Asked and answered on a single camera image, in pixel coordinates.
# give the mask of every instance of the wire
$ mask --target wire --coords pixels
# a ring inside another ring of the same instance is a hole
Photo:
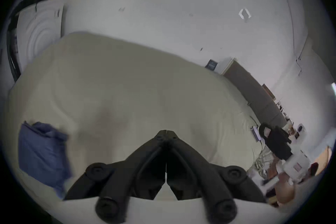
[[[254,121],[255,125],[257,125],[257,128],[259,127],[258,123],[254,120],[254,118],[252,118],[252,116],[250,116],[250,118]]]

